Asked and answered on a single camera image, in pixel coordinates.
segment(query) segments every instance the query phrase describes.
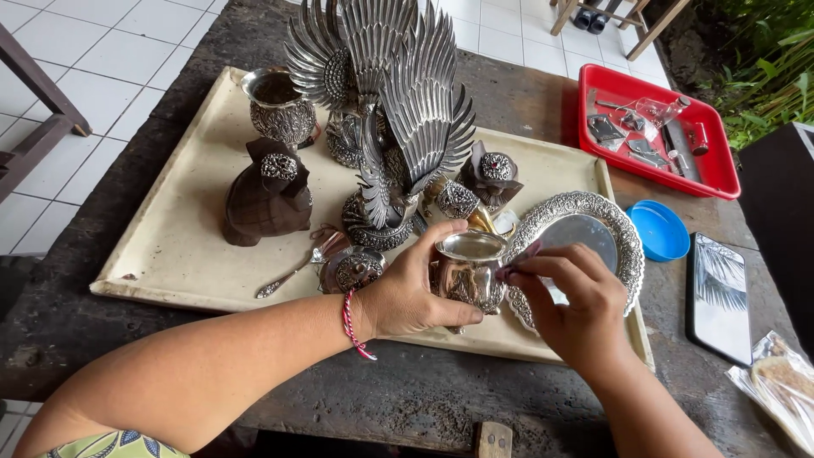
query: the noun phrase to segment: blue plastic lid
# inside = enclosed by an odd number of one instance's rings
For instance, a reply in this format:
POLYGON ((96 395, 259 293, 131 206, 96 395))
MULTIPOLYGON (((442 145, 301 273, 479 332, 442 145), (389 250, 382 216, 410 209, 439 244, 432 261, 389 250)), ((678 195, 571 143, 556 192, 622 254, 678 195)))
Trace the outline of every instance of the blue plastic lid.
POLYGON ((678 215, 655 200, 640 200, 625 212, 639 231, 645 256, 672 261, 689 251, 689 233, 678 215))

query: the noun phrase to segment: phone screen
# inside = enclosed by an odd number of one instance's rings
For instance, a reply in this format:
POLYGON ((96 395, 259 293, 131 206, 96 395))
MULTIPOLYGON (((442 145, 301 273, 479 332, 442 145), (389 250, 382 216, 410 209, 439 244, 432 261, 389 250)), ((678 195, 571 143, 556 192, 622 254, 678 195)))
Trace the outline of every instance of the phone screen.
POLYGON ((694 234, 692 320, 696 338, 745 365, 752 364, 746 264, 743 256, 694 234))

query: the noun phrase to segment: red and white string bracelet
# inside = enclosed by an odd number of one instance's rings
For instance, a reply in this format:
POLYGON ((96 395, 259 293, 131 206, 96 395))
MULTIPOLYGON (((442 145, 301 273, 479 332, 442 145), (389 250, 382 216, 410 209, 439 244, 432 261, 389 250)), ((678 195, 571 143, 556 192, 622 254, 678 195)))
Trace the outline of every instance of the red and white string bracelet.
POLYGON ((345 305, 342 307, 342 320, 344 321, 345 325, 345 334, 348 334, 348 337, 351 338, 353 347, 357 349, 359 355, 362 355, 371 361, 375 361, 377 358, 371 353, 366 352, 365 344, 359 342, 356 339, 356 336, 353 335, 353 324, 351 324, 351 297, 353 297, 353 289, 345 294, 345 305))

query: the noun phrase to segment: smartphone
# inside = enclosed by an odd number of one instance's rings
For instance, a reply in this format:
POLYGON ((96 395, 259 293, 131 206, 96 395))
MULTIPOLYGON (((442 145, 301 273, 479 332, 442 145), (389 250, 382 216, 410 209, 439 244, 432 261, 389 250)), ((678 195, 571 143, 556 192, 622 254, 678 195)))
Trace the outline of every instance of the smartphone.
POLYGON ((701 232, 687 257, 687 338, 731 363, 752 365, 746 262, 701 232))

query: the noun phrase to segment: wooden turtle carving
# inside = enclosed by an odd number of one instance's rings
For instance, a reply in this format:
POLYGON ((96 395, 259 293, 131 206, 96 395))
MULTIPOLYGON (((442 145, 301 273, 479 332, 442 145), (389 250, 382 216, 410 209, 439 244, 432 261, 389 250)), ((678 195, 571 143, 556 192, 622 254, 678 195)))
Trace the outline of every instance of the wooden turtle carving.
POLYGON ((237 246, 254 246, 311 228, 313 197, 309 171, 285 143, 262 138, 246 143, 252 164, 226 193, 223 236, 237 246))

